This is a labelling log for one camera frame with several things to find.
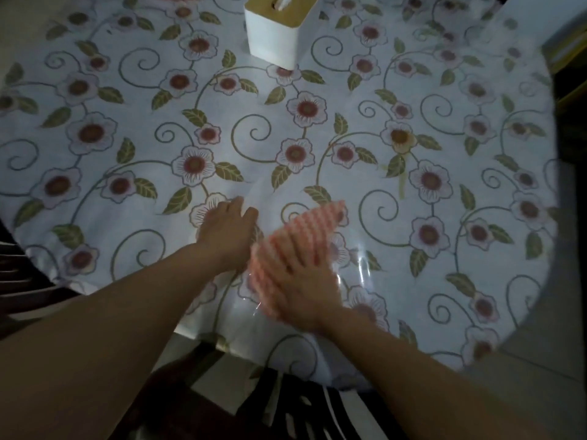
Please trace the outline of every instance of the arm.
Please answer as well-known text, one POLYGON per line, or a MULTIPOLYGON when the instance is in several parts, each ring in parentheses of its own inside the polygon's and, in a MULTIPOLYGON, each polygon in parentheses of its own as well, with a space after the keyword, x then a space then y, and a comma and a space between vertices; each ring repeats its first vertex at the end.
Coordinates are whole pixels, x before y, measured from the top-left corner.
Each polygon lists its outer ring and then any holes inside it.
POLYGON ((218 273, 242 267, 257 211, 242 198, 206 217, 196 244, 0 343, 0 432, 97 439, 113 431, 181 316, 218 273))
POLYGON ((327 248, 304 252, 296 237, 277 243, 280 258, 261 249, 265 271, 279 287, 264 303, 268 315, 317 332, 341 349, 385 400, 407 435, 428 439, 546 439, 489 392, 341 306, 327 248))

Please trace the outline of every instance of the round table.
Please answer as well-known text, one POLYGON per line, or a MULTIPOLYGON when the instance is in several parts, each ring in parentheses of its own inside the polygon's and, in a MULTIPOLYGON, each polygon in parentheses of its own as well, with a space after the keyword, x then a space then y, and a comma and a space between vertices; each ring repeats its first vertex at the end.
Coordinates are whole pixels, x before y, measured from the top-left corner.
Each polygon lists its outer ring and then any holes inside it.
MULTIPOLYGON (((255 237, 331 200, 345 306, 459 369, 528 313, 556 233, 551 82, 515 19, 454 0, 324 0, 294 71, 248 54, 245 0, 78 0, 0 98, 0 216, 90 294, 194 242, 236 195, 255 237)), ((327 340, 267 320, 246 274, 177 331, 338 387, 327 340)))

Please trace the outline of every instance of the hand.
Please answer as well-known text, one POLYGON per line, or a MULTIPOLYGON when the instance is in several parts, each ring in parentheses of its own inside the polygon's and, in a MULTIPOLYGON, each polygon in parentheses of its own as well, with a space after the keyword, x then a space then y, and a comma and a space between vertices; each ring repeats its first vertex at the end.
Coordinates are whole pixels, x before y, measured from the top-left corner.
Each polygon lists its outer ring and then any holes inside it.
POLYGON ((206 214, 200 227, 196 245, 215 258, 218 273, 243 269, 251 256, 259 211, 251 207, 241 217, 243 201, 238 196, 230 202, 220 202, 206 214))
POLYGON ((259 249, 263 270, 278 288, 261 303, 268 316, 303 332, 321 332, 324 317, 341 307, 336 275, 330 269, 326 244, 316 253, 304 249, 297 236, 276 236, 275 258, 265 245, 259 249))

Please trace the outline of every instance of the white tissue box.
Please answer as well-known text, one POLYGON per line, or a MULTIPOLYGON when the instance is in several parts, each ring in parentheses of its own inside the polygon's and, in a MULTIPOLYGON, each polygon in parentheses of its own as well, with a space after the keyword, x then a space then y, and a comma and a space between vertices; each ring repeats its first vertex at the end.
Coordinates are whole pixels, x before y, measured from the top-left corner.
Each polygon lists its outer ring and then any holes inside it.
POLYGON ((319 28, 322 0, 291 0, 276 11, 275 0, 248 0, 245 4, 249 50, 287 70, 294 70, 319 28))

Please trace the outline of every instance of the floor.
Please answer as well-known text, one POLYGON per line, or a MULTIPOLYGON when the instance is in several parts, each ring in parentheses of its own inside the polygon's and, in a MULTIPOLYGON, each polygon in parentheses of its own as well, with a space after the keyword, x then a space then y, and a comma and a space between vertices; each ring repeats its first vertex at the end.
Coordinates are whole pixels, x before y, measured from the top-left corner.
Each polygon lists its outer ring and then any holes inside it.
MULTIPOLYGON (((0 75, 11 65, 14 52, 39 37, 43 25, 66 1, 0 0, 0 75)), ((574 179, 573 166, 563 163, 557 256, 539 302, 499 353, 464 372, 473 382, 545 424, 556 439, 587 438, 574 179)), ((173 335, 156 367, 194 346, 194 341, 173 335)), ((249 362, 224 355, 194 389, 234 412, 243 395, 250 392, 239 377, 249 377, 254 369, 249 362)), ((356 393, 345 394, 343 403, 362 438, 385 438, 356 393)))

